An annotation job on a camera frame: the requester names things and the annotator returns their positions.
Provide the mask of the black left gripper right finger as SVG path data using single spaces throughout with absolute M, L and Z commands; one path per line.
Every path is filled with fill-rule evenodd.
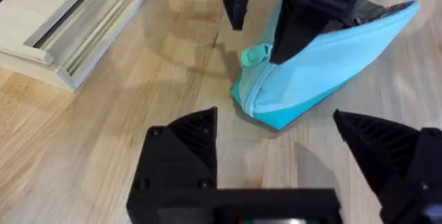
M 441 130 L 415 129 L 359 113 L 334 122 L 387 224 L 441 224 Z

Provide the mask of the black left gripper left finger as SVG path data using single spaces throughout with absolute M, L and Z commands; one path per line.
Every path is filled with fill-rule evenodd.
M 217 188 L 217 120 L 214 106 L 148 129 L 126 202 L 132 223 L 158 222 L 139 197 L 155 201 L 155 193 Z

